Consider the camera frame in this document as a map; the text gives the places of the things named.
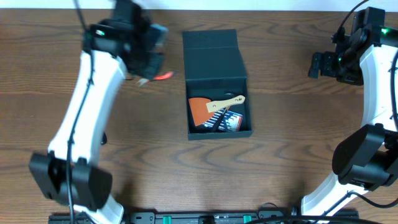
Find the red-handled cutting pliers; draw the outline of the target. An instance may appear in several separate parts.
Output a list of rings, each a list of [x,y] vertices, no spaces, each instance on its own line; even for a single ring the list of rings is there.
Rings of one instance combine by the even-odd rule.
[[[175,72],[170,71],[170,72],[164,73],[162,75],[158,75],[151,80],[147,79],[147,78],[141,78],[140,80],[137,81],[137,83],[139,84],[139,86],[143,86],[147,83],[154,82],[154,81],[168,80],[168,79],[172,78],[174,75],[175,75]]]

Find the orange scraper with wooden handle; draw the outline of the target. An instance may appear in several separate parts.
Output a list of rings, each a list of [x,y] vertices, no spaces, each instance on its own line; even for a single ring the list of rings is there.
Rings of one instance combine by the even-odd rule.
[[[243,95],[221,101],[211,101],[208,98],[195,97],[189,98],[188,104],[195,126],[200,126],[208,121],[217,111],[229,106],[243,104],[245,99]]]

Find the small black-handled hammer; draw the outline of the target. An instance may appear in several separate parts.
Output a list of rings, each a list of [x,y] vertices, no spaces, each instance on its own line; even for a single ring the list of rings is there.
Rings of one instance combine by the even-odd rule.
[[[233,98],[236,97],[236,93],[231,92],[231,91],[226,91],[224,94],[227,95],[227,96],[232,96]],[[229,110],[229,108],[230,108],[230,106],[226,107],[224,109],[223,113],[216,120],[216,122],[214,123],[213,127],[210,129],[211,133],[215,133],[218,130],[218,128],[219,128],[219,126],[220,126],[220,124],[221,124],[226,112]]]

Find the blue precision screwdriver set case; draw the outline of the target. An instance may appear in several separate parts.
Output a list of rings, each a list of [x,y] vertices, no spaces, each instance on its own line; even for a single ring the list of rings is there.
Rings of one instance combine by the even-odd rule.
[[[218,118],[223,114],[223,111],[224,109],[217,111],[208,121],[203,123],[204,127],[211,129],[213,125],[217,122]],[[228,110],[224,114],[223,120],[218,126],[218,131],[222,132],[239,131],[242,121],[243,121],[243,115]]]

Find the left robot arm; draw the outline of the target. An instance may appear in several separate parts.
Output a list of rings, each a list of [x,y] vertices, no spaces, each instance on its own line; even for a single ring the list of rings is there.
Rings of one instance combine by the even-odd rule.
[[[140,84],[161,79],[160,52],[168,29],[133,1],[117,0],[110,18],[83,26],[80,69],[65,117],[47,153],[32,155],[29,170],[44,197],[66,205],[67,223],[83,213],[91,223],[128,223],[111,195],[113,177],[98,167],[105,127],[129,75]]]

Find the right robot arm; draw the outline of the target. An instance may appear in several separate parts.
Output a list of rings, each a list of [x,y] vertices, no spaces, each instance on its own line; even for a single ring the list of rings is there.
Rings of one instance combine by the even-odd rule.
[[[355,13],[350,34],[340,26],[332,52],[315,52],[308,76],[335,78],[364,89],[361,127],[337,145],[332,172],[302,197],[294,215],[329,223],[352,199],[397,180],[397,30],[384,25],[386,12]]]

